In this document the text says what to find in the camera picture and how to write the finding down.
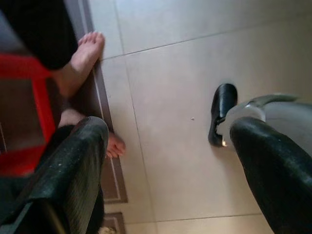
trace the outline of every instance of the tile floor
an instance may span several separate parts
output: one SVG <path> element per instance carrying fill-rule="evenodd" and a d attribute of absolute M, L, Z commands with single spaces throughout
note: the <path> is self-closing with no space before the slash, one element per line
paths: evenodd
<path fill-rule="evenodd" d="M 310 0 L 90 0 L 129 203 L 128 234 L 271 234 L 233 152 L 207 141 L 214 91 L 312 101 Z"/>

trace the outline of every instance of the brown floor trim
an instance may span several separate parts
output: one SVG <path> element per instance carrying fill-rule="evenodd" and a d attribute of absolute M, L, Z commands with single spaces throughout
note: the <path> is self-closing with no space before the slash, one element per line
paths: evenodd
<path fill-rule="evenodd" d="M 126 234 L 122 213 L 105 214 L 103 226 L 113 228 L 117 234 Z"/>
<path fill-rule="evenodd" d="M 75 29 L 77 38 L 81 38 L 94 30 L 88 0 L 66 0 L 68 12 Z M 72 106 L 84 114 L 100 117 L 105 120 L 113 131 L 104 79 L 100 62 L 98 61 L 86 83 L 79 93 L 71 100 Z M 127 194 L 119 158 L 105 159 L 102 187 L 105 192 L 105 203 L 127 202 Z"/>

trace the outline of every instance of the bare foot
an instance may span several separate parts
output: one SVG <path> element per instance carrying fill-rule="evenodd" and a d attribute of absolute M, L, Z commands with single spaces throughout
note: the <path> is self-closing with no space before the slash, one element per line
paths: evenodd
<path fill-rule="evenodd" d="M 58 127 L 60 128 L 65 125 L 76 125 L 84 118 L 85 116 L 78 111 L 74 109 L 66 109 L 62 112 Z M 110 158 L 119 157 L 124 155 L 125 151 L 126 145 L 123 140 L 117 137 L 114 133 L 109 132 L 106 155 Z"/>
<path fill-rule="evenodd" d="M 84 35 L 78 42 L 78 49 L 62 69 L 52 71 L 59 92 L 66 98 L 74 95 L 87 79 L 92 67 L 100 57 L 105 38 L 102 33 Z"/>
<path fill-rule="evenodd" d="M 125 143 L 114 133 L 109 132 L 108 145 L 106 155 L 109 158 L 119 157 L 126 152 Z"/>

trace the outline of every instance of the red plastic chair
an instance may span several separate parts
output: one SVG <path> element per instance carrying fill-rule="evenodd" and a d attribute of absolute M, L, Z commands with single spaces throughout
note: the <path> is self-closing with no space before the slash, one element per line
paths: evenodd
<path fill-rule="evenodd" d="M 45 79 L 50 72 L 33 57 L 0 55 L 0 79 L 29 78 L 36 103 L 37 114 L 46 142 L 55 131 Z M 0 155 L 0 176 L 23 176 L 32 173 L 39 163 L 45 145 L 10 151 Z"/>

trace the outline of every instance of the black shoe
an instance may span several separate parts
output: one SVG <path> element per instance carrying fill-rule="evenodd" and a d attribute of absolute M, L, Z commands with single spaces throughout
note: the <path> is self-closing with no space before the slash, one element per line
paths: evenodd
<path fill-rule="evenodd" d="M 237 90 L 232 84 L 221 84 L 214 94 L 211 107 L 211 125 L 208 134 L 210 144 L 222 147 L 222 136 L 216 133 L 216 127 L 225 120 L 227 112 L 237 105 Z"/>

